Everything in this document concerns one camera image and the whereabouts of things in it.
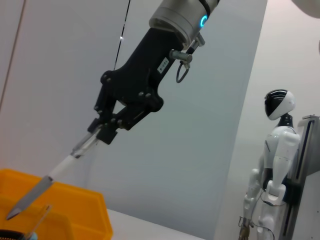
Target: robotic arm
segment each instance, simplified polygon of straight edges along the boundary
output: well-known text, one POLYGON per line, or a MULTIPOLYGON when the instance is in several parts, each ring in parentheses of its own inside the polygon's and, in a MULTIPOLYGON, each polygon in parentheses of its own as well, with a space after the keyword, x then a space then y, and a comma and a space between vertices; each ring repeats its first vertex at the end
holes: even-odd
POLYGON ((218 3, 219 0, 162 1, 149 21, 149 31, 126 64, 102 75, 102 87, 94 107, 99 117, 89 126, 89 134, 18 201, 7 220, 25 210, 98 141, 109 145, 117 135, 117 129, 129 131, 149 113, 162 108, 164 101, 158 95, 161 80, 175 60, 180 60, 177 82, 186 76, 192 54, 205 44, 199 32, 218 3), (182 66, 186 72, 179 79, 182 66), (116 101, 125 107, 113 113, 116 101))

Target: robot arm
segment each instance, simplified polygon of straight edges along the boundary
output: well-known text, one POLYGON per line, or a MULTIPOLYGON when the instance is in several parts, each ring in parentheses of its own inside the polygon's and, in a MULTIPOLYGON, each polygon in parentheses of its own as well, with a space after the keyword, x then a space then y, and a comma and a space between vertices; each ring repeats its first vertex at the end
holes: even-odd
POLYGON ((247 193, 243 201, 243 222, 240 229, 239 240, 246 240, 250 234, 251 217, 259 195, 264 171, 264 156, 259 158, 259 168, 252 169, 247 193))
POLYGON ((94 107, 99 118, 89 126, 89 134, 75 146, 69 156, 18 201, 7 215, 7 220, 25 210, 98 140, 110 144, 117 135, 117 129, 130 130, 149 113, 162 108, 164 101, 158 95, 161 80, 175 60, 180 60, 178 73, 182 65, 188 73, 192 53, 205 43, 199 32, 218 2, 162 1, 149 21, 149 31, 126 64, 102 75, 102 87, 94 107), (116 101, 125 107, 113 113, 116 101))
POLYGON ((257 228, 258 240, 272 239, 271 235, 274 235, 276 222, 281 214, 281 208, 275 206, 283 204, 286 186, 282 182, 291 169, 293 159, 299 148, 299 141, 300 137, 295 132, 285 130, 279 135, 272 166, 273 179, 267 184, 261 215, 258 220, 261 226, 257 228))

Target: humanoid robot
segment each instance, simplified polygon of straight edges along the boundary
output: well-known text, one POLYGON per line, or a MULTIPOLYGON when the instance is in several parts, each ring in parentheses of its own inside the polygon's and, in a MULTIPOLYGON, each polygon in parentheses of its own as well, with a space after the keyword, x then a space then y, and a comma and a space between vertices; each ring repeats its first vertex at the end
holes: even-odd
POLYGON ((264 141, 263 155, 258 169, 253 169, 247 194, 243 202, 243 222, 239 240, 249 239, 252 215, 256 203, 265 191, 261 214, 257 224, 258 240, 278 240, 278 224, 283 218, 281 207, 286 194, 283 184, 299 149, 300 136, 293 128, 293 118, 288 113, 295 108, 295 97, 290 91, 278 89, 265 96, 265 113, 270 120, 279 123, 264 141))

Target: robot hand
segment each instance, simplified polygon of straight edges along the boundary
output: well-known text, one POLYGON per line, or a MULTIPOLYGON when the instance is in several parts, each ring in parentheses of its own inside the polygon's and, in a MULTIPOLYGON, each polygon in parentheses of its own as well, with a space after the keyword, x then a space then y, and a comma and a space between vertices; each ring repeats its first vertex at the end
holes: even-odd
POLYGON ((249 225, 246 226, 242 224, 238 240, 249 240, 249 235, 250 235, 250 226, 249 225))

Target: silver cylindrical joint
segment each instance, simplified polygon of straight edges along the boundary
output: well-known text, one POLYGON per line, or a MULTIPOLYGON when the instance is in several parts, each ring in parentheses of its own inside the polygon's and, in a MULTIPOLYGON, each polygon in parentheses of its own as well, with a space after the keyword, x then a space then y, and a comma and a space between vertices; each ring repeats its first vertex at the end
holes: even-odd
POLYGON ((70 155, 76 159, 83 156, 91 149, 99 140, 97 134, 100 132, 101 126, 97 127, 93 133, 88 133, 73 149, 70 155))
POLYGON ((198 42, 199 46, 202 47, 206 44, 205 39, 202 37, 202 35, 200 34, 200 32, 198 33, 198 35, 195 37, 195 41, 198 42))
MULTIPOLYGON (((217 0, 207 0, 212 12, 217 0)), ((151 28, 177 33, 187 49, 204 26, 208 16, 199 0, 163 0, 149 21, 151 28)))
POLYGON ((191 46, 191 48, 193 48, 194 50, 196 50, 199 47, 199 42, 198 41, 194 41, 191 46))
POLYGON ((172 59, 181 60, 181 61, 184 61, 186 63, 191 63, 191 61, 192 61, 192 55, 191 54, 187 54, 187 53, 176 51, 176 50, 172 50, 170 52, 169 56, 172 59))

